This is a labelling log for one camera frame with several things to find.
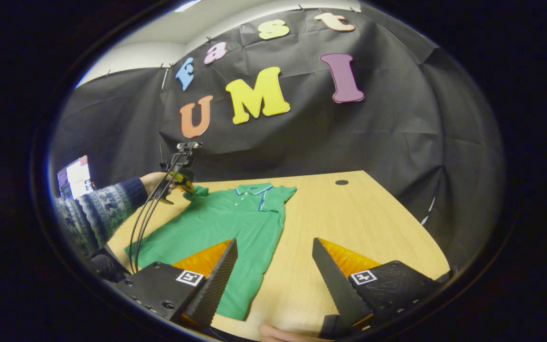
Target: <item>person's hand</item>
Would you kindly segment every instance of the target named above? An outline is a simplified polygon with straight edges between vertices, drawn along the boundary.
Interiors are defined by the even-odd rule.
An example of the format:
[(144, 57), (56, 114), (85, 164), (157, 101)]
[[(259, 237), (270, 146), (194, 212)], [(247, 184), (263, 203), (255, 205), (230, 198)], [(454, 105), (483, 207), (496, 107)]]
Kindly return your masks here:
[[(143, 182), (143, 185), (145, 186), (145, 190), (147, 191), (147, 196), (151, 195), (151, 193), (153, 192), (153, 189), (155, 189), (156, 186), (158, 186), (159, 181), (163, 178), (165, 174), (166, 174), (165, 172), (158, 171), (158, 172), (148, 173), (147, 175), (144, 175), (143, 177), (140, 178), (141, 182)], [(166, 181), (169, 181), (171, 178), (172, 176), (170, 174), (167, 175)], [(176, 188), (176, 185), (174, 185), (174, 183), (171, 182), (170, 185), (168, 186), (167, 195), (170, 195), (172, 190), (175, 188)]]
[(329, 342), (332, 340), (324, 340), (312, 336), (299, 335), (297, 333), (282, 331), (269, 324), (261, 324), (259, 326), (262, 342)]

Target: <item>purple letter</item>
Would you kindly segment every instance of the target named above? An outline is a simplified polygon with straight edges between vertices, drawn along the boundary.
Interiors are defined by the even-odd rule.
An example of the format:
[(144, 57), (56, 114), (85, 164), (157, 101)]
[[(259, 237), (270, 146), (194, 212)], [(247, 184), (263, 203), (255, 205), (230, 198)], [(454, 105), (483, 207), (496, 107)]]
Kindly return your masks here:
[(322, 55), (320, 60), (328, 64), (332, 79), (335, 81), (335, 94), (332, 100), (338, 104), (357, 102), (364, 99), (364, 93), (358, 90), (354, 74), (349, 67), (353, 58), (348, 54)]

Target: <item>polo shirt collar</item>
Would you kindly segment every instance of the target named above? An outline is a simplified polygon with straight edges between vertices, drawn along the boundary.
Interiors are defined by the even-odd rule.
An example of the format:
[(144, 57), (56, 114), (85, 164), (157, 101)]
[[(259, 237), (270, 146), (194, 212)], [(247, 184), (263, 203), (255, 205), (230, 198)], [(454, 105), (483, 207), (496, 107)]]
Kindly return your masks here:
[(237, 195), (243, 195), (244, 193), (248, 192), (252, 195), (262, 195), (263, 192), (273, 188), (274, 186), (270, 183), (262, 183), (262, 184), (248, 184), (248, 185), (240, 185), (235, 190)]

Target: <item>black cable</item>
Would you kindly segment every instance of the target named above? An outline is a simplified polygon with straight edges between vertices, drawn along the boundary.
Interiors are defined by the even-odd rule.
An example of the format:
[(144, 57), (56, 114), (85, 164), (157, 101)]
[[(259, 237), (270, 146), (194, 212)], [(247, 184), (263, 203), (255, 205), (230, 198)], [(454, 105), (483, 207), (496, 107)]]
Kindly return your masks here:
[(169, 174), (169, 172), (174, 167), (175, 162), (176, 161), (174, 160), (174, 156), (173, 156), (173, 160), (170, 162), (170, 166), (166, 170), (166, 175), (164, 175), (164, 177), (159, 181), (158, 185), (151, 191), (150, 195), (147, 197), (147, 199), (145, 201), (145, 204), (143, 204), (143, 206), (141, 207), (141, 211), (139, 212), (139, 216), (136, 218), (136, 221), (134, 222), (134, 227), (132, 228), (132, 234), (130, 235), (130, 250), (128, 251), (128, 255), (130, 256), (130, 270), (133, 273), (136, 273), (136, 272), (139, 271), (138, 266), (137, 266), (136, 270), (134, 270), (134, 267), (132, 266), (132, 241), (134, 240), (134, 232), (136, 231), (136, 226), (139, 224), (139, 219), (141, 219), (141, 215), (143, 214), (143, 211), (145, 210), (145, 207), (146, 207), (147, 203), (149, 203), (150, 200), (155, 198), (156, 191), (158, 190), (159, 186), (161, 185), (161, 182), (163, 182), (163, 180), (166, 179), (166, 176)]
[(155, 212), (156, 210), (156, 207), (158, 206), (158, 203), (159, 203), (159, 200), (163, 197), (163, 195), (165, 193), (167, 193), (167, 188), (168, 186), (170, 186), (170, 183), (172, 181), (174, 181), (174, 177), (176, 177), (176, 175), (178, 174), (178, 172), (180, 171), (180, 168), (182, 167), (183, 164), (185, 164), (185, 162), (187, 161), (187, 159), (189, 158), (189, 154), (190, 152), (187, 152), (185, 153), (185, 159), (183, 160), (183, 162), (180, 163), (180, 167), (178, 170), (176, 170), (176, 173), (174, 173), (174, 175), (172, 176), (172, 178), (170, 178), (170, 180), (168, 181), (168, 183), (166, 184), (166, 186), (163, 188), (163, 191), (161, 191), (160, 195), (159, 195), (159, 199), (157, 200), (154, 200), (151, 202), (151, 205), (153, 207), (153, 209), (151, 209), (151, 205), (150, 205), (150, 208), (147, 210), (148, 212), (148, 216), (147, 214), (145, 214), (145, 217), (146, 217), (146, 220), (143, 218), (143, 224), (141, 225), (141, 229), (139, 230), (139, 236), (136, 240), (136, 256), (135, 256), (135, 259), (134, 259), (134, 265), (136, 266), (136, 270), (137, 272), (139, 271), (139, 251), (141, 250), (141, 242), (143, 241), (143, 236), (145, 235), (145, 231), (146, 231), (146, 228), (147, 228), (147, 223), (149, 222), (149, 220), (151, 219), (151, 216), (152, 214)]

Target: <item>foam letter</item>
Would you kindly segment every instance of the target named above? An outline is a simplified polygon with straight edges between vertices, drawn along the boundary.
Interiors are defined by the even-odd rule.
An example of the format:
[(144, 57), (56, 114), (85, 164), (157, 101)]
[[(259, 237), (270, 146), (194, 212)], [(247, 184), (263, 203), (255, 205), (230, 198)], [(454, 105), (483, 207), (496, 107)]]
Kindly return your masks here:
[(227, 43), (223, 41), (209, 48), (206, 58), (204, 59), (204, 64), (210, 64), (213, 61), (220, 60), (223, 56), (225, 56), (227, 53), (227, 50), (225, 49), (226, 46)]
[(313, 17), (313, 19), (316, 20), (322, 20), (326, 26), (328, 26), (329, 29), (333, 29), (335, 31), (352, 31), (356, 27), (350, 24), (343, 24), (341, 22), (341, 19), (345, 19), (342, 15), (334, 15), (332, 13), (322, 13), (321, 15), (317, 15)]
[(234, 123), (241, 124), (250, 118), (244, 111), (244, 106), (253, 117), (259, 117), (261, 110), (261, 101), (265, 102), (263, 106), (263, 115), (276, 115), (286, 113), (291, 110), (291, 105), (284, 101), (278, 74), (280, 68), (277, 66), (268, 67), (261, 70), (256, 76), (255, 88), (246, 84), (243, 80), (235, 80), (225, 87), (226, 91), (232, 96), (234, 103)]
[(357, 102), (364, 99), (364, 93), (358, 90), (354, 74), (349, 67), (352, 56), (348, 54), (322, 55), (320, 60), (328, 64), (332, 79), (335, 82), (335, 94), (332, 99), (338, 104)]
[(187, 60), (183, 63), (183, 66), (181, 66), (180, 70), (176, 73), (176, 78), (178, 78), (180, 84), (183, 85), (183, 91), (185, 91), (191, 81), (193, 81), (193, 75), (189, 75), (193, 72), (193, 66), (190, 64), (192, 61), (192, 57), (187, 58)]
[(285, 26), (286, 22), (280, 19), (266, 21), (263, 24), (259, 25), (257, 30), (259, 30), (259, 37), (263, 39), (272, 39), (275, 37), (282, 37), (287, 35), (288, 32), (291, 32), (291, 29), (288, 26)]
[(210, 124), (210, 100), (212, 100), (212, 95), (204, 96), (198, 101), (200, 108), (202, 108), (202, 119), (200, 119), (200, 123), (197, 126), (194, 126), (191, 122), (195, 104), (185, 104), (180, 109), (180, 130), (187, 138), (200, 136), (208, 129), (208, 125)]

